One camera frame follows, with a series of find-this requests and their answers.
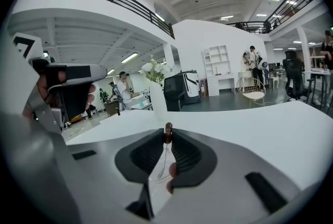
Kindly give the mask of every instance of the floor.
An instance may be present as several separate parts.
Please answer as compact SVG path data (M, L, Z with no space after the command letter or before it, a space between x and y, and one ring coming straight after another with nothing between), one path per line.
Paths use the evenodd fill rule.
M285 82L280 81L279 88L267 89L265 95L265 106L275 105L277 103L285 103L289 96L286 94ZM251 102L251 108L262 107L262 100L257 101L255 104ZM240 110L250 108L250 103L247 98L244 98L237 90L236 93L232 93L230 90L220 90L219 96L203 97L201 103L184 105L182 112L205 112L205 111L228 111L228 110ZM323 107L322 112L326 114L327 108ZM330 110L329 116L333 118L333 108ZM99 115L93 115L92 120L81 120L72 124L67 129L64 129L62 136L65 141L69 141L72 138L80 135L81 133L92 129L99 125L99 122L106 119L108 116L106 112L99 113Z

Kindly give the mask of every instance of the flower vase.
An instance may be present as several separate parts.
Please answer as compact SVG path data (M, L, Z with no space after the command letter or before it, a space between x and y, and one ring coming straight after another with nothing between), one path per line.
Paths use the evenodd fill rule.
M155 112L155 116L158 120L165 120L168 110L161 85L151 81L149 85L149 91L151 105L153 111Z

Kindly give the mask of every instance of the rattan chair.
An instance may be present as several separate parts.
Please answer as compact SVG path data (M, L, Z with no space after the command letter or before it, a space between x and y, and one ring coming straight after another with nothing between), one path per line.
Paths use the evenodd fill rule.
M262 99L263 104L265 104L264 97L266 95L266 88L258 79L253 77L240 78L237 82L237 89L244 97L250 100L250 108L251 101Z

